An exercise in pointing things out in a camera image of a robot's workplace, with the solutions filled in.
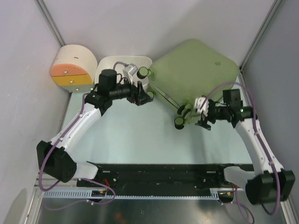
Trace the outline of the green hard-shell suitcase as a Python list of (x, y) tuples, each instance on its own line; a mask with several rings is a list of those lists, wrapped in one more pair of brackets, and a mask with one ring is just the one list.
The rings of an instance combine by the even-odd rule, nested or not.
[(233, 86), (239, 74), (238, 65), (203, 42), (183, 42), (149, 67), (140, 67), (137, 77), (149, 82), (150, 91), (170, 105), (178, 115), (175, 128), (196, 123), (200, 115), (194, 109), (196, 98), (218, 101), (222, 91)]

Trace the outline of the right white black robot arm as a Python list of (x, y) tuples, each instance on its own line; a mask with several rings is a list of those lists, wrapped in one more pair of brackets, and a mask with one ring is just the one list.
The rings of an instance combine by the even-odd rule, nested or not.
[(245, 190), (252, 205), (286, 201), (295, 175), (291, 170), (285, 170), (271, 151), (253, 107), (243, 105), (239, 89), (224, 90), (223, 101), (223, 106), (217, 106), (211, 99), (197, 98), (194, 103), (194, 109), (200, 115), (197, 125), (210, 130), (217, 120), (231, 123), (243, 140), (254, 170), (226, 167), (216, 174), (216, 183), (220, 187), (230, 183), (237, 185)]

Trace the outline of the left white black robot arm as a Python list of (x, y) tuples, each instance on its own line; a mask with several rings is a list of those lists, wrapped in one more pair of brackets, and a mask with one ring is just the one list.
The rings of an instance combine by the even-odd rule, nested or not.
[(69, 124), (50, 141), (40, 141), (36, 147), (39, 165), (39, 179), (44, 173), (59, 182), (68, 182), (72, 178), (86, 179), (92, 186), (103, 182), (103, 174), (90, 162), (77, 162), (73, 158), (74, 149), (86, 131), (99, 120), (112, 106), (114, 100), (126, 99), (137, 106), (152, 102), (140, 81), (133, 83), (124, 79), (117, 81), (117, 72), (105, 69), (99, 75), (99, 81), (90, 93), (82, 97), (82, 105)]

